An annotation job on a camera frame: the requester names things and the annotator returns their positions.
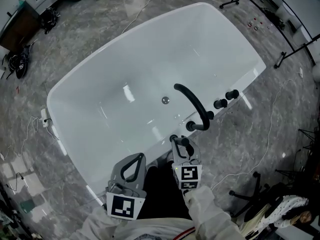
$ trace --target black faucet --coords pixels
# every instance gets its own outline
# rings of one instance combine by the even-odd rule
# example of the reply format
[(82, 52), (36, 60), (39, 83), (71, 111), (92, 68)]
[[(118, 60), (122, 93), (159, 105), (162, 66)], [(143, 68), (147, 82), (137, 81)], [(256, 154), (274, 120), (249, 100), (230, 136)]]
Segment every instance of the black faucet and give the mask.
[(183, 93), (189, 99), (189, 101), (191, 101), (192, 105), (195, 107), (196, 111), (199, 113), (200, 118), (202, 120), (202, 124), (196, 124), (193, 121), (187, 122), (185, 126), (186, 129), (190, 132), (193, 132), (194, 130), (208, 130), (210, 126), (210, 120), (214, 119), (215, 114), (212, 111), (207, 112), (204, 106), (201, 104), (200, 100), (193, 94), (192, 91), (190, 91), (184, 85), (176, 83), (173, 87), (177, 91)]

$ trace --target electrical outlet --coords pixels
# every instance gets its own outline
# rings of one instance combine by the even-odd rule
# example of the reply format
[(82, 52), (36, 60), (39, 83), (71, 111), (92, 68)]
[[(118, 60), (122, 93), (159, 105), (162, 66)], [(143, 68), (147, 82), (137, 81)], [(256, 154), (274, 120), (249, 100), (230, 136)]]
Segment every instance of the electrical outlet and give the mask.
[(48, 114), (47, 114), (47, 109), (42, 109), (41, 110), (41, 119), (42, 119), (42, 125), (44, 128), (48, 127), (49, 126), (49, 123), (48, 123)]

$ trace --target black pants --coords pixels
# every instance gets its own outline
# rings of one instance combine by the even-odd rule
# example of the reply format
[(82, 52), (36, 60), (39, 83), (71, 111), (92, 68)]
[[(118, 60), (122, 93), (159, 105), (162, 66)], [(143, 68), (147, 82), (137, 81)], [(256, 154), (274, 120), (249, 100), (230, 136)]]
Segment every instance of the black pants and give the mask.
[(146, 198), (138, 220), (152, 218), (183, 218), (191, 220), (183, 194), (174, 178), (172, 163), (162, 168), (151, 167), (145, 176)]

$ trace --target marble floor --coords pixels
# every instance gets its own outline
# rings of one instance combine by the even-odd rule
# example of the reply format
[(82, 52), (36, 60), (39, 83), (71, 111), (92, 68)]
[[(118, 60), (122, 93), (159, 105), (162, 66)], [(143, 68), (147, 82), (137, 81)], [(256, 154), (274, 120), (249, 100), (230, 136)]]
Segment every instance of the marble floor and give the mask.
[[(84, 58), (119, 36), (147, 1), (63, 2), (58, 8), (61, 17), (57, 26), (47, 35), (41, 30), (34, 37), (37, 41), (26, 76), (18, 80), (13, 75), (0, 81), (0, 152), (5, 157), (9, 151), (5, 160), (0, 159), (1, 182), (11, 184), (15, 190), (7, 189), (7, 192), (17, 209), (21, 210), (21, 202), (33, 200), (35, 208), (27, 214), (21, 210), (21, 214), (25, 223), (45, 239), (68, 237), (105, 200), (102, 194), (97, 199), (92, 196), (59, 141), (41, 125), (38, 132), (30, 125), (22, 151), (30, 117), (40, 118), (50, 89)], [(206, 2), (218, 8), (227, 1), (153, 0), (131, 28), (193, 3)], [(268, 151), (256, 168), (262, 174), (262, 183), (273, 185), (285, 181), (275, 169), (291, 169), (296, 151), (308, 144), (298, 128), (313, 129), (317, 124), (319, 91), (312, 78), (310, 58), (302, 50), (274, 69), (280, 52), (290, 51), (278, 30), (248, 0), (240, 0), (239, 5), (231, 4), (220, 11), (256, 49), (266, 70), (244, 91), (244, 98), (217, 116), (208, 131), (193, 134), (202, 152), (202, 184), (213, 188), (230, 173), (250, 171), (264, 156), (267, 146)], [(258, 31), (247, 27), (248, 20), (255, 15), (266, 22)], [(303, 79), (295, 77), (300, 67)], [(295, 81), (283, 86), (274, 103), (267, 145), (272, 104), (282, 83), (289, 79)], [(297, 154), (296, 169), (305, 159), (305, 151)], [(24, 180), (18, 177), (16, 187), (18, 172)], [(228, 195), (229, 190), (245, 194), (252, 191), (253, 185), (252, 174), (228, 176), (213, 189), (216, 203), (225, 210), (235, 211), (242, 203), (235, 202)]]

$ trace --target faucet knob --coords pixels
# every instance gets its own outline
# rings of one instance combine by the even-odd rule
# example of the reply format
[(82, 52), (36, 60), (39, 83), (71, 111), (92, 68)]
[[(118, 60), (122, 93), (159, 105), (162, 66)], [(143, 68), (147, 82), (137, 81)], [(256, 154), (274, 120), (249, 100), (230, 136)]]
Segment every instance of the faucet knob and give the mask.
[(227, 92), (226, 94), (225, 94), (225, 98), (227, 99), (227, 100), (232, 100), (232, 99), (236, 99), (236, 98), (238, 98), (239, 97), (239, 92), (238, 92), (238, 90), (232, 90), (232, 91), (229, 91), (229, 92)]
[(215, 113), (213, 113), (212, 111), (208, 111), (207, 115), (208, 115), (210, 120), (213, 120), (215, 118)]
[(221, 108), (226, 108), (228, 106), (228, 101), (223, 98), (223, 99), (220, 99), (220, 100), (216, 100), (214, 103), (213, 103), (213, 106), (215, 109), (221, 109)]

